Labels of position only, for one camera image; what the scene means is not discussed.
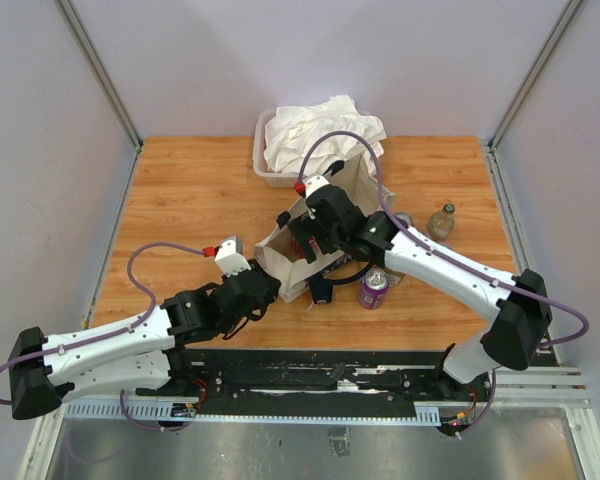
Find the red soda can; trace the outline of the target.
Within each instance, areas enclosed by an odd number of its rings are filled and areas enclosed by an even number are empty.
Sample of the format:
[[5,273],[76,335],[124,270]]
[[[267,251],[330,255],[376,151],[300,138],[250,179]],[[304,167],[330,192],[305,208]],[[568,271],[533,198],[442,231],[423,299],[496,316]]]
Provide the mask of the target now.
[[294,252],[299,259],[305,258],[304,248],[303,248],[303,238],[298,237],[296,234],[292,235]]
[[395,212],[394,216],[405,226],[413,225],[413,219],[411,215],[406,212]]

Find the cream canvas tote bag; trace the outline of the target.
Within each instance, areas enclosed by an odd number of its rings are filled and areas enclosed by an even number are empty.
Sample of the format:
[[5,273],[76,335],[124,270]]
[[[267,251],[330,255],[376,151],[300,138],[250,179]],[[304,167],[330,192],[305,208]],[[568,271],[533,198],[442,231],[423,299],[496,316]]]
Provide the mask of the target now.
[[326,180],[325,192],[311,187],[254,247],[255,259],[280,281],[279,296],[287,303],[308,289],[310,277],[346,255],[383,267],[398,233],[380,206],[391,205],[395,195],[378,186],[360,156]]

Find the purple soda can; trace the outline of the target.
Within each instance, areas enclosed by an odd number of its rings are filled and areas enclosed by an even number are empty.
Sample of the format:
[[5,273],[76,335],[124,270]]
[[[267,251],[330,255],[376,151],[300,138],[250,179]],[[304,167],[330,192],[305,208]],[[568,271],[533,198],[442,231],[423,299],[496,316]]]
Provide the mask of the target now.
[[389,287],[386,273],[372,268],[361,279],[358,301],[364,308],[377,309],[382,305]]

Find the clear glass bottle green cap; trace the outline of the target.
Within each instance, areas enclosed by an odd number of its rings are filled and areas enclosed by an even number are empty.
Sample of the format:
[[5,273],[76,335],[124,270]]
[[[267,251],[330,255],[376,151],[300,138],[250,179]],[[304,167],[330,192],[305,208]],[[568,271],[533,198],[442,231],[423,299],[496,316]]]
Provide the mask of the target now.
[[444,242],[448,239],[455,226],[455,206],[446,203],[441,210],[435,212],[429,218],[426,230],[429,237],[436,242]]

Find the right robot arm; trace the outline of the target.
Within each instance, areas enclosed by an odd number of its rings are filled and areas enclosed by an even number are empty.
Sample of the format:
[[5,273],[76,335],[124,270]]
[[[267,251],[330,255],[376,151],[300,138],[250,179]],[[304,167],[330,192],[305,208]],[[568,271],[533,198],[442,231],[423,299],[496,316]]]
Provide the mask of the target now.
[[287,225],[308,262],[319,253],[342,251],[419,279],[485,320],[485,332],[450,345],[435,367],[431,383],[440,397],[457,399],[476,378],[500,366],[528,368],[552,320],[540,301],[546,288],[539,274],[525,270],[516,276],[472,261],[398,221],[387,208],[366,215],[323,176],[295,188],[305,211]]

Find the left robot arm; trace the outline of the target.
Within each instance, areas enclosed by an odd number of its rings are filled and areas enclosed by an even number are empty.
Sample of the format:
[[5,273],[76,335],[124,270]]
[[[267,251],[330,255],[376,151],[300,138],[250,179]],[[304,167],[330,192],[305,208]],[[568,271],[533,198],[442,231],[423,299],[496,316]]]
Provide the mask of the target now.
[[218,335],[228,339],[239,321],[264,316],[280,286],[266,273],[246,270],[220,284],[209,283],[166,299],[157,310],[138,316],[139,325],[133,318],[125,319],[68,339],[45,336],[38,327],[26,329],[9,357],[23,359],[8,368],[12,418],[28,420],[55,410],[73,391],[70,377],[104,360],[167,351]]

